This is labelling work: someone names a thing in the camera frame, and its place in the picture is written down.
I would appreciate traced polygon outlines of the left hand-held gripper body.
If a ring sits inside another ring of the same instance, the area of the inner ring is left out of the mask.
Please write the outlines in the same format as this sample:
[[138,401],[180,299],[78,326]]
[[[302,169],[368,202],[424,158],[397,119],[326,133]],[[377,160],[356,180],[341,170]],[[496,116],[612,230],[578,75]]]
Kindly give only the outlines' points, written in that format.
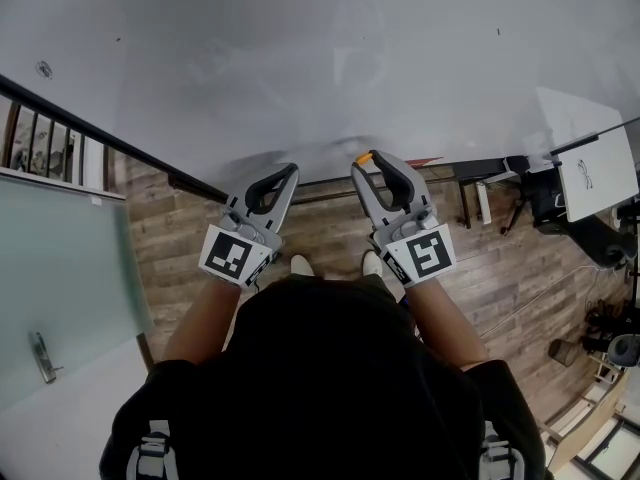
[[276,224],[270,213],[252,213],[239,197],[231,196],[220,221],[206,231],[198,267],[233,285],[250,287],[282,247]]

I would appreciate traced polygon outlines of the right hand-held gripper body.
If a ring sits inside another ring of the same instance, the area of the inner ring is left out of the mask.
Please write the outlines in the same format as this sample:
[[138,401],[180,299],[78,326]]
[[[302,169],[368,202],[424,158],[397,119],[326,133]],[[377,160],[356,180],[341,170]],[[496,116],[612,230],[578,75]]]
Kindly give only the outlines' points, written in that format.
[[374,231],[379,257],[404,288],[432,279],[456,266],[450,230],[440,224],[435,207],[427,204],[410,215]]

